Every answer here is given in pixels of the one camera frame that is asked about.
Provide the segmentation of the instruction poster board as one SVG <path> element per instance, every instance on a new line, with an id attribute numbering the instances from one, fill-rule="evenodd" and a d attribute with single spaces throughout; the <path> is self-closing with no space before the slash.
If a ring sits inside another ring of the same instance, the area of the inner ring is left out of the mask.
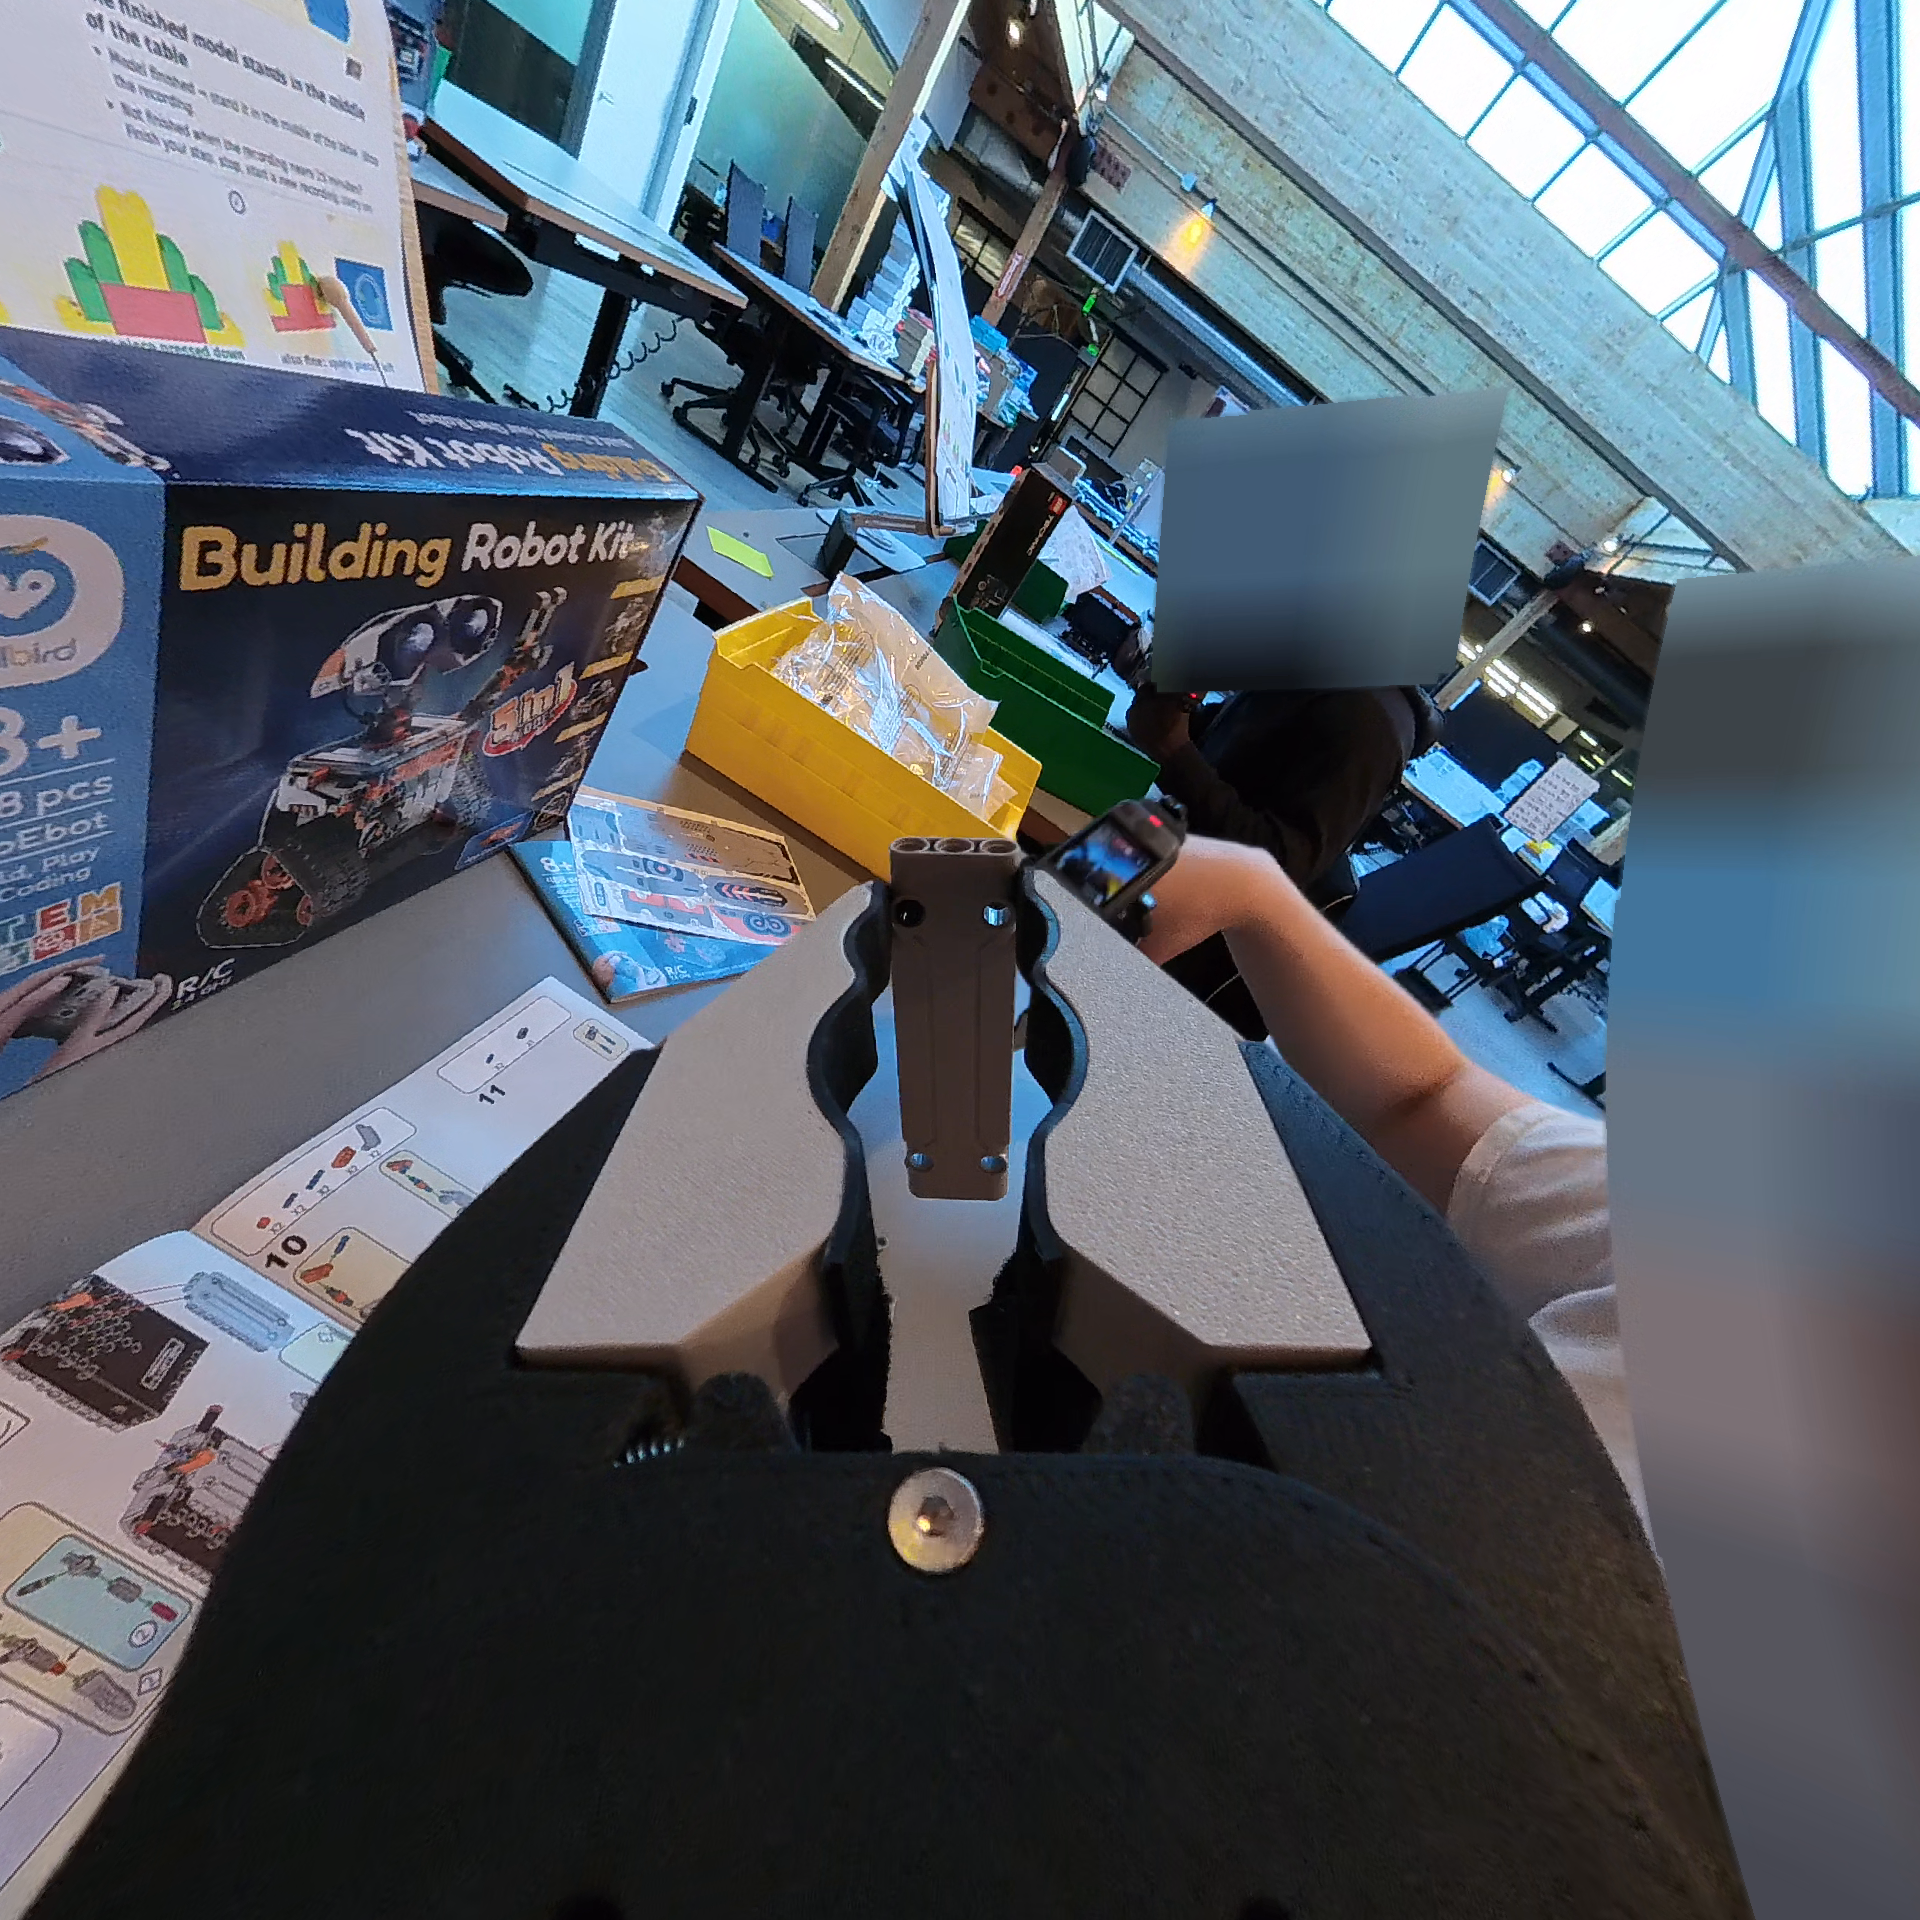
<path id="1" fill-rule="evenodd" d="M 7 3 L 3 323 L 434 393 L 391 19 Z"/>

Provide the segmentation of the yellow plastic bin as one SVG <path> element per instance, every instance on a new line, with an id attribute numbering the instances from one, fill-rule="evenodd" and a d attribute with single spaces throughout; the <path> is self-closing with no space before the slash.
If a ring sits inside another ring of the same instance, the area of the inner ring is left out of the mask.
<path id="1" fill-rule="evenodd" d="M 1003 757 L 1001 775 L 1012 794 L 985 819 L 970 814 L 776 679 L 776 661 L 819 623 L 811 600 L 797 599 L 723 628 L 686 751 L 879 879 L 891 875 L 900 838 L 1014 840 L 1042 763 L 989 732 L 987 746 Z"/>

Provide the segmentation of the wood-edged grey table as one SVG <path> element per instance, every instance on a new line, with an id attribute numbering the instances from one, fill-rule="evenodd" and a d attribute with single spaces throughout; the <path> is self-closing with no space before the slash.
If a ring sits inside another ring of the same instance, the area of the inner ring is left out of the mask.
<path id="1" fill-rule="evenodd" d="M 769 510 L 707 507 L 694 520 L 672 580 L 693 597 L 700 621 L 714 630 L 793 603 L 821 603 L 830 578 L 816 568 L 816 560 L 832 519 L 800 507 Z M 712 545 L 712 535 L 725 535 L 755 549 L 772 574 L 762 577 L 723 553 Z M 932 634 L 955 582 L 956 562 L 946 560 L 935 540 L 900 536 L 900 549 L 919 562 L 900 572 L 860 550 L 853 558 L 853 577 L 903 612 L 921 633 Z"/>

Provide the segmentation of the green plastic bin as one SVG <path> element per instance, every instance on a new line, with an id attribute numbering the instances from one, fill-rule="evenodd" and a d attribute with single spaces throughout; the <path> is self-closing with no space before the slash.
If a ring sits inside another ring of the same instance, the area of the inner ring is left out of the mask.
<path id="1" fill-rule="evenodd" d="M 985 700 L 993 729 L 1038 763 L 1037 789 L 1087 814 L 1148 796 L 1159 765 L 1108 730 L 1114 694 L 1048 647 L 949 604 L 935 651 Z"/>

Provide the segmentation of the printed sticker sheet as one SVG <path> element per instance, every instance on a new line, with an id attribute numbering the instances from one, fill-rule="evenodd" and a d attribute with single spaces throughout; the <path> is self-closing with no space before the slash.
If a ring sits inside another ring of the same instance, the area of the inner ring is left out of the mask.
<path id="1" fill-rule="evenodd" d="M 755 948 L 814 919 L 781 833 L 582 786 L 568 840 L 591 917 Z"/>

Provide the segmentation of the wooden easel board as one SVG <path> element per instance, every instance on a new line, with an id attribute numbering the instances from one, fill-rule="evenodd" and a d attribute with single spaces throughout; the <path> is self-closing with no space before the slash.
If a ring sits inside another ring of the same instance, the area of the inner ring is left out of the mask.
<path id="1" fill-rule="evenodd" d="M 938 517 L 936 527 L 956 532 L 977 519 L 972 509 L 978 423 L 977 344 L 963 268 L 949 232 L 949 203 L 916 162 L 903 174 L 900 204 L 915 235 L 931 316 L 931 379 L 924 401 L 926 479 Z"/>

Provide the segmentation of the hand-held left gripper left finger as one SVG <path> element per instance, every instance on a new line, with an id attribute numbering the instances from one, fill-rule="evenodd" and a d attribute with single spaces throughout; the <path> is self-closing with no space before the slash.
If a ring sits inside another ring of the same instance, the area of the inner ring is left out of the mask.
<path id="1" fill-rule="evenodd" d="M 886 1451 L 891 1305 L 853 1102 L 877 1074 L 886 890 L 859 885 L 682 1022 L 516 1339 L 537 1367 L 747 1374 L 802 1440 Z"/>

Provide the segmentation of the white instruction manual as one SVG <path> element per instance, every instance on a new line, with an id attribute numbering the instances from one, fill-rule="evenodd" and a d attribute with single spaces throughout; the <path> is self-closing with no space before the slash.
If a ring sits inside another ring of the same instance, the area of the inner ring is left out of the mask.
<path id="1" fill-rule="evenodd" d="M 193 1229 L 4 1333 L 3 1883 L 24 1916 L 178 1676 L 246 1508 L 373 1311 L 658 1045 L 545 978 Z"/>

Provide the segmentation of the person's white shirt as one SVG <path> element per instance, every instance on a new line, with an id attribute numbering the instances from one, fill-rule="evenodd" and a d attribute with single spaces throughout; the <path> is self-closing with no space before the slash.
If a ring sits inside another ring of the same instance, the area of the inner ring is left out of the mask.
<path id="1" fill-rule="evenodd" d="M 1470 1148 L 1449 1223 L 1543 1342 L 1647 1522 L 1608 1188 L 1607 1127 L 1525 1098 Z"/>

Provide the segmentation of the black cardboard box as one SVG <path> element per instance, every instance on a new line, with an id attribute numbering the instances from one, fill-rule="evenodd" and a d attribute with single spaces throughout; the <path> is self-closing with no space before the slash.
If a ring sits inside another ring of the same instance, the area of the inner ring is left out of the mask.
<path id="1" fill-rule="evenodd" d="M 972 543 L 950 603 L 998 616 L 1014 600 L 1046 543 L 1076 504 L 1078 481 L 1055 466 L 1020 468 L 994 517 Z"/>

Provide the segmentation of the blue booklet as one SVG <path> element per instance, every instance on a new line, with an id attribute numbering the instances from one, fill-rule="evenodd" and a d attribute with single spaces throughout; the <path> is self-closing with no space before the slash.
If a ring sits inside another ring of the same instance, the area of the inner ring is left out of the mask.
<path id="1" fill-rule="evenodd" d="M 509 851 L 542 910 L 611 1007 L 678 989 L 730 982 L 757 969 L 766 948 L 651 925 L 611 920 L 582 905 L 567 840 L 516 843 Z"/>

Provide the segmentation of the heap of clear plastic bags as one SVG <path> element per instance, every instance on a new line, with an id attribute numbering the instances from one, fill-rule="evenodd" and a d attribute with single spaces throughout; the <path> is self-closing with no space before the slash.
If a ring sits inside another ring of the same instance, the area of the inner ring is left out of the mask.
<path id="1" fill-rule="evenodd" d="M 997 705 L 875 590 L 839 574 L 828 612 L 774 665 L 781 685 L 989 819 L 1014 796 L 993 746 Z"/>

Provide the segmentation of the blue robot kit box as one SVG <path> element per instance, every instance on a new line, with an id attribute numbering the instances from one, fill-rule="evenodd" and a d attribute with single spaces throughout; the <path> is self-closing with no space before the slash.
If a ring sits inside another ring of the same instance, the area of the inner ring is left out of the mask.
<path id="1" fill-rule="evenodd" d="M 703 497 L 612 423 L 4 329 L 3 1092 L 565 825 Z"/>

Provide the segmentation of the person's right forearm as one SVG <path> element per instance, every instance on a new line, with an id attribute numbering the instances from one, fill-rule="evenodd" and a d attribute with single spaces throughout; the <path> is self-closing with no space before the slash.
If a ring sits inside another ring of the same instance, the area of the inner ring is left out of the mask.
<path id="1" fill-rule="evenodd" d="M 1473 1062 L 1272 856 L 1192 836 L 1161 885 L 1145 953 L 1161 962 L 1215 937 L 1286 1065 L 1420 1197 L 1447 1208 L 1464 1171 L 1492 1171 L 1501 1146 L 1501 1193 L 1547 1199 L 1545 1146 L 1557 1130 L 1572 1186 L 1550 1217 L 1568 1223 L 1572 1204 L 1592 1199 L 1608 1220 L 1603 1127 Z"/>

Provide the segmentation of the grey rectangular building piece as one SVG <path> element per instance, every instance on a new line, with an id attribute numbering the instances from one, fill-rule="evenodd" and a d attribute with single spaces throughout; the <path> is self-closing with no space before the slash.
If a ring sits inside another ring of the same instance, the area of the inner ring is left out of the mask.
<path id="1" fill-rule="evenodd" d="M 899 1113 L 916 1199 L 997 1203 L 1009 1188 L 1018 870 L 1009 838 L 891 849 Z"/>

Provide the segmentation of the grey desk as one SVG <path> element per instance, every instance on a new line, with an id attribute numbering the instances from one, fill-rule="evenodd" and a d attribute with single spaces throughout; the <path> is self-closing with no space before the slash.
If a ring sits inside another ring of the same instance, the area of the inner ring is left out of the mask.
<path id="1" fill-rule="evenodd" d="M 514 860 L 494 856 L 17 1092 L 3 1109 L 4 1324 L 139 1243 L 196 1226 L 546 977 L 594 995 Z M 1018 1237 L 1022 1167 L 993 1204 L 911 1197 L 891 995 L 875 1030 L 877 1074 L 850 1117 L 893 1308 L 882 1427 L 899 1453 L 987 1453 L 997 1438 L 968 1315 Z"/>

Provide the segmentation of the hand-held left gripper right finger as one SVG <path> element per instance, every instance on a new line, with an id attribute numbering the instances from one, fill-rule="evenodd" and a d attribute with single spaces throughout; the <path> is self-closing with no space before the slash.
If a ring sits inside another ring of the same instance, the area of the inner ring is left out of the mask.
<path id="1" fill-rule="evenodd" d="M 1076 1449 L 1133 1377 L 1198 1421 L 1234 1377 L 1374 1356 L 1238 1034 L 1050 872 L 1022 877 L 1022 1069 L 1048 1109 L 974 1347 L 1003 1451 Z"/>

